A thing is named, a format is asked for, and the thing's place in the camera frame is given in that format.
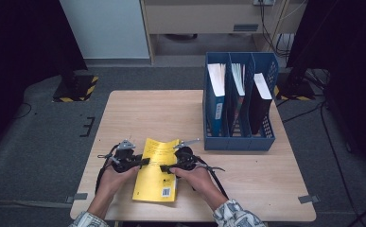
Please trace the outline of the bright blue book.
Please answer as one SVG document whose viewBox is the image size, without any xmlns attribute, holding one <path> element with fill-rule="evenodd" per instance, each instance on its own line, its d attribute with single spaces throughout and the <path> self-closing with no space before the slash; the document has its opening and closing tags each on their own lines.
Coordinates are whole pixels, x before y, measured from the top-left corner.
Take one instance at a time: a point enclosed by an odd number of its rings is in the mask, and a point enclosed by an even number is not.
<svg viewBox="0 0 366 227">
<path fill-rule="evenodd" d="M 208 64 L 207 120 L 213 136 L 219 136 L 225 97 L 225 70 L 223 63 Z"/>
</svg>

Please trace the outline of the grey tape piece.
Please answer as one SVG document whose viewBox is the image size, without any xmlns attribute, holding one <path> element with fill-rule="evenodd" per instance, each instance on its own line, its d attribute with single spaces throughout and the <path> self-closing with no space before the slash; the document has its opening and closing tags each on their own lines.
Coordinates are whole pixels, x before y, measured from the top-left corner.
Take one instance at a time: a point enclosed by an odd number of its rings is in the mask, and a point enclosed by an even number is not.
<svg viewBox="0 0 366 227">
<path fill-rule="evenodd" d="M 320 199 L 318 196 L 314 195 L 314 196 L 311 196 L 311 195 L 306 195 L 306 196 L 301 196 L 298 198 L 300 204 L 304 204 L 304 203 L 316 203 L 316 202 L 319 202 Z"/>
<path fill-rule="evenodd" d="M 65 199 L 65 203 L 73 203 L 74 201 L 86 200 L 88 197 L 88 193 L 76 193 L 73 196 L 67 196 Z"/>
</svg>

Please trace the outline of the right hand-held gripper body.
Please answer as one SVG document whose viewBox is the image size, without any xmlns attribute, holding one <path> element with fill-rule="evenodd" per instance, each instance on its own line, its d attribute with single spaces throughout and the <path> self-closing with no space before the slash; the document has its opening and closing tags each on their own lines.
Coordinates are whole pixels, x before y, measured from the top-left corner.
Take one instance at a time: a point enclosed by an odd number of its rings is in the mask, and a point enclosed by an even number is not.
<svg viewBox="0 0 366 227">
<path fill-rule="evenodd" d="M 175 167 L 184 170 L 192 170 L 195 168 L 197 157 L 193 154 L 193 150 L 189 146 L 198 143 L 199 141 L 199 138 L 190 141 L 182 141 L 175 146 L 175 156 L 177 157 L 177 164 Z"/>
</svg>

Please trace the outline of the blue file rack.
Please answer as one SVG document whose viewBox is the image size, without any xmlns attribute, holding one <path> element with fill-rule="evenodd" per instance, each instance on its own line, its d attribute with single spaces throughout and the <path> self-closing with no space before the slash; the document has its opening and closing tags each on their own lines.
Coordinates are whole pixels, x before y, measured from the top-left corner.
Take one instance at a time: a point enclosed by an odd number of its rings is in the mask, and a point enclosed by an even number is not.
<svg viewBox="0 0 366 227">
<path fill-rule="evenodd" d="M 209 88 L 208 64 L 223 63 L 225 70 L 225 97 L 219 136 L 213 136 L 207 120 L 207 89 Z M 231 134 L 232 123 L 232 64 L 241 63 L 245 66 L 245 97 L 240 109 L 235 132 Z M 268 84 L 272 100 L 273 90 L 278 79 L 279 65 L 277 59 L 269 52 L 208 52 L 205 55 L 205 73 L 203 83 L 202 115 L 203 139 L 206 150 L 268 150 L 275 140 L 269 113 L 261 123 L 257 134 L 251 133 L 249 107 L 251 101 L 253 77 L 262 73 Z"/>
</svg>

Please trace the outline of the black stand with striped base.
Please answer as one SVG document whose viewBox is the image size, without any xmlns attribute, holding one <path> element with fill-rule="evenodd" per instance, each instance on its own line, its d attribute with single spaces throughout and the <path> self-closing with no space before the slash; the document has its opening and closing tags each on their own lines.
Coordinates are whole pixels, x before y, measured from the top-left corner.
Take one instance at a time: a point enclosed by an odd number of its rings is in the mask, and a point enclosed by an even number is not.
<svg viewBox="0 0 366 227">
<path fill-rule="evenodd" d="M 290 71 L 278 74 L 274 94 L 280 100 L 312 100 L 315 98 L 315 93 L 304 76 Z"/>
<path fill-rule="evenodd" d="M 93 93 L 98 77 L 94 75 L 74 75 L 70 81 L 61 80 L 53 95 L 54 102 L 87 101 Z"/>
</svg>

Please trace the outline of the dark illustrated book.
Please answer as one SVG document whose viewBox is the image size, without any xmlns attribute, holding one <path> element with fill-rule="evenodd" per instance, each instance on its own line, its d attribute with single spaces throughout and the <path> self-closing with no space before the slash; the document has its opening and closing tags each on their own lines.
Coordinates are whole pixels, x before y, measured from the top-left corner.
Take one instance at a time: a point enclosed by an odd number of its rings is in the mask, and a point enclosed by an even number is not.
<svg viewBox="0 0 366 227">
<path fill-rule="evenodd" d="M 245 66 L 241 63 L 233 63 L 232 76 L 235 86 L 232 88 L 232 123 L 230 132 L 234 134 L 235 125 L 238 121 L 240 109 L 245 97 L 245 79 L 243 78 L 245 76 Z"/>
</svg>

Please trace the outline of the white panel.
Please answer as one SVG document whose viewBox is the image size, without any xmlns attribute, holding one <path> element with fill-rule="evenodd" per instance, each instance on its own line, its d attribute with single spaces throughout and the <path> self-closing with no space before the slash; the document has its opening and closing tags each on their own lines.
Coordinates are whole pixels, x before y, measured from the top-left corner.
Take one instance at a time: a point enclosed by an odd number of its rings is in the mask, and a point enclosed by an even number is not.
<svg viewBox="0 0 366 227">
<path fill-rule="evenodd" d="M 60 0 L 84 59 L 148 59 L 140 0 Z"/>
</svg>

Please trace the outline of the person's right hand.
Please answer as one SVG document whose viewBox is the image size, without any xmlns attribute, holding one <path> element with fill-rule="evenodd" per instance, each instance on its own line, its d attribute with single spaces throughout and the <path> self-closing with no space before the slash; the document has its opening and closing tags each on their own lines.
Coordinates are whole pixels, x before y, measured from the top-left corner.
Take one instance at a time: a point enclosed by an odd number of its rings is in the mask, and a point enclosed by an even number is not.
<svg viewBox="0 0 366 227">
<path fill-rule="evenodd" d="M 213 211 L 228 200 L 215 186 L 206 168 L 199 166 L 187 171 L 172 167 L 170 171 L 176 176 L 185 179 Z"/>
</svg>

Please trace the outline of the black book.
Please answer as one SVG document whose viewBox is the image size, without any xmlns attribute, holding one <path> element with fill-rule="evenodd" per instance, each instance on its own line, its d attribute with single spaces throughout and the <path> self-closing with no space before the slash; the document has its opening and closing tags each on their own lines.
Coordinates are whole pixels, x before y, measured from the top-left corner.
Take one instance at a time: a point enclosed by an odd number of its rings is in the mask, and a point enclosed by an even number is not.
<svg viewBox="0 0 366 227">
<path fill-rule="evenodd" d="M 253 87 L 249 107 L 251 133 L 257 134 L 261 123 L 269 112 L 272 96 L 262 73 L 253 77 Z"/>
</svg>

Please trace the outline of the black curtain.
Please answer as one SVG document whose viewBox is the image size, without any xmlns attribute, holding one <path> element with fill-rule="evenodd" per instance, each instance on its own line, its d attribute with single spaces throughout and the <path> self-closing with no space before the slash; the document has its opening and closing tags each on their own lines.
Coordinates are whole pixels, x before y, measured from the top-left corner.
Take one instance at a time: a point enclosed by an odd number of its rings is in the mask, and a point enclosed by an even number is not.
<svg viewBox="0 0 366 227">
<path fill-rule="evenodd" d="M 366 157 L 366 0 L 308 0 L 288 66 L 325 69 L 325 95 L 352 151 Z"/>
<path fill-rule="evenodd" d="M 0 0 L 0 136 L 26 88 L 86 67 L 60 0 Z"/>
</svg>

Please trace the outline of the beige wooden desk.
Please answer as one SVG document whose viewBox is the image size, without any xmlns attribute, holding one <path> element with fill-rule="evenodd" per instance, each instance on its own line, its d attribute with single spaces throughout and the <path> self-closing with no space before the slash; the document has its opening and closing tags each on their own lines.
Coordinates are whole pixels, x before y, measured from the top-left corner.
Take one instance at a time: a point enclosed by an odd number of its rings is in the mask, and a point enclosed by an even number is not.
<svg viewBox="0 0 366 227">
<path fill-rule="evenodd" d="M 271 52 L 278 36 L 294 34 L 308 0 L 140 0 L 151 61 L 161 35 L 250 34 L 258 51 Z"/>
</svg>

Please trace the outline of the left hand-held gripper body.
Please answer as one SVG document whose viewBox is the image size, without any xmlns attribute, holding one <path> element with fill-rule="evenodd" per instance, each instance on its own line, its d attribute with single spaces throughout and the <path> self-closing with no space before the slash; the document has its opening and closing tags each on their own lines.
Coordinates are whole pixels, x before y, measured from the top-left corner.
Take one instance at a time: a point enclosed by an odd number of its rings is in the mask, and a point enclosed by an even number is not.
<svg viewBox="0 0 366 227">
<path fill-rule="evenodd" d="M 125 139 L 115 145 L 106 155 L 107 159 L 111 160 L 113 169 L 118 172 L 126 172 L 134 166 L 140 166 L 142 155 L 134 155 L 135 145 Z"/>
</svg>

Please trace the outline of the person's left hand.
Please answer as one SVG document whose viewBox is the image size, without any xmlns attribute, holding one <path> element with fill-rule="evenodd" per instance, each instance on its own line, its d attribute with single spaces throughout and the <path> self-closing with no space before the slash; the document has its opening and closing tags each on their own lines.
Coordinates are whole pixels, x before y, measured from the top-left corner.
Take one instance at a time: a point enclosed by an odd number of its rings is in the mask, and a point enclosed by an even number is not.
<svg viewBox="0 0 366 227">
<path fill-rule="evenodd" d="M 135 177 L 138 170 L 139 167 L 135 166 L 126 172 L 118 173 L 111 166 L 106 167 L 96 191 L 95 199 L 100 204 L 111 202 L 115 193 L 127 180 Z"/>
</svg>

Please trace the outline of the yellow book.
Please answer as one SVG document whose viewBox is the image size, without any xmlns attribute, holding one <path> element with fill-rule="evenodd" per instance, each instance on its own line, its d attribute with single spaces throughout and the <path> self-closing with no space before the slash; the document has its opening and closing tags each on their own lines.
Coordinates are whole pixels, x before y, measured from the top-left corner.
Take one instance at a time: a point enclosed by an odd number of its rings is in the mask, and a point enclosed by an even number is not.
<svg viewBox="0 0 366 227">
<path fill-rule="evenodd" d="M 138 171 L 132 193 L 134 201 L 174 202 L 176 200 L 176 176 L 163 172 L 161 166 L 177 163 L 174 154 L 179 139 L 170 142 L 160 142 L 148 138 L 146 140 L 143 158 L 149 158 L 149 163 Z"/>
</svg>

